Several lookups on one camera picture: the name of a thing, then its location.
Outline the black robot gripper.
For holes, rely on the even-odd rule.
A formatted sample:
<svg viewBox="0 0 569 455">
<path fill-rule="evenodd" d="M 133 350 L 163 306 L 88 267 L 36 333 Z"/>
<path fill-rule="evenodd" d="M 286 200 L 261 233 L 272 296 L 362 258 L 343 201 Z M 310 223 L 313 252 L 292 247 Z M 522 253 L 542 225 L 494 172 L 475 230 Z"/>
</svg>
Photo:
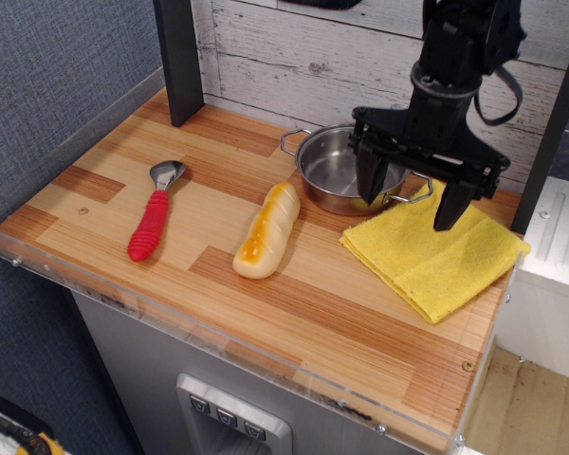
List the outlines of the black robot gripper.
<svg viewBox="0 0 569 455">
<path fill-rule="evenodd" d="M 417 62 L 408 108 L 353 110 L 356 123 L 349 144 L 357 155 L 358 194 L 367 205 L 381 192 L 391 163 L 448 182 L 435 214 L 435 231 L 453 228 L 472 199 L 494 196 L 510 160 L 467 124 L 484 74 L 481 64 L 447 68 Z"/>
</svg>

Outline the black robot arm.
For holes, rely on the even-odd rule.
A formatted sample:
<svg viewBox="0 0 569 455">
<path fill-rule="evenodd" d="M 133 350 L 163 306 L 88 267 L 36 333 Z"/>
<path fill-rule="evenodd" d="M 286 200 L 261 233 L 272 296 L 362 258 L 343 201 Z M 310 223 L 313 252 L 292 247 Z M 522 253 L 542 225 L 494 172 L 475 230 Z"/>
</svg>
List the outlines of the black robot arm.
<svg viewBox="0 0 569 455">
<path fill-rule="evenodd" d="M 424 2 L 408 108 L 360 106 L 352 113 L 359 196 L 373 203 L 392 163 L 441 180 L 437 231 L 451 229 L 472 201 L 492 197 L 510 160 L 470 131 L 468 110 L 481 108 L 485 76 L 496 75 L 523 100 L 504 65 L 518 58 L 525 37 L 518 1 Z"/>
</svg>

